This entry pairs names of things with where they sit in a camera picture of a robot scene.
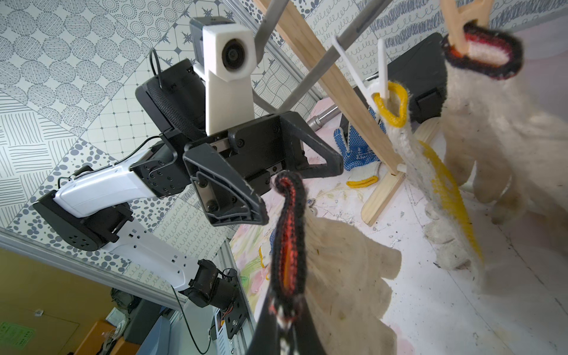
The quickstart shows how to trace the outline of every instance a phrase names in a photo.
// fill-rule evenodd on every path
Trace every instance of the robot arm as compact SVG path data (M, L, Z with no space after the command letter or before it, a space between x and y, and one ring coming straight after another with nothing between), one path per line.
M195 69L187 59L164 71L156 63L154 77L136 89L161 142L105 168L81 168L34 208L70 245L128 258L198 306L226 310L239 319L231 325L232 338L246 318L239 316L246 315L246 302L237 278L148 232L127 202L178 194L193 184L213 226L266 224L260 196L270 190L272 175L287 169L304 178L336 176L343 172L343 158L295 112L254 119L250 74L256 51L250 30L223 18L202 18L192 19L192 33ZM310 165L302 142L326 163Z

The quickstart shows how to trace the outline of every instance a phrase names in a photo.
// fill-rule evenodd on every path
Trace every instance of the camera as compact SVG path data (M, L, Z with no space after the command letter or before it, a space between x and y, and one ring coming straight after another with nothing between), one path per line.
M256 68L252 31L221 16L190 21L196 63L205 82L207 135L254 119L250 75Z
M190 21L197 62L224 81L249 77L256 67L252 31L221 16Z

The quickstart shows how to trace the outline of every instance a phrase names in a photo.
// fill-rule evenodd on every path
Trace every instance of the screw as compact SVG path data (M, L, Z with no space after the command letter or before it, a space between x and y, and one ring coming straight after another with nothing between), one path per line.
M209 200L209 202L207 202L206 207L209 210L209 212L217 212L219 210L219 205L215 200Z

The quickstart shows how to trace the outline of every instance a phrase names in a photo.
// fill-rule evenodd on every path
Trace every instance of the camera lens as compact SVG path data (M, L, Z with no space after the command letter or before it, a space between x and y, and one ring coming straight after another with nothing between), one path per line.
M229 70L237 70L245 63L245 48L236 39L232 39L223 48L223 65Z

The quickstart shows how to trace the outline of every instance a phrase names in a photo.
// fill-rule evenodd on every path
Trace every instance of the work glove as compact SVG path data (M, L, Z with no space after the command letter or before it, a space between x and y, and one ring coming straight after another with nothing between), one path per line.
M369 112L377 121L376 115L370 107ZM379 121L379 126L386 133L382 121ZM349 123L347 142L345 142L341 128L335 130L333 138L343 156L345 170L351 172L346 183L347 186L352 188L367 187L379 181L378 171L381 161L359 135L355 127Z
M387 311L402 255L348 223L316 217L297 173L276 176L285 197L274 234L270 285L253 354L394 355Z

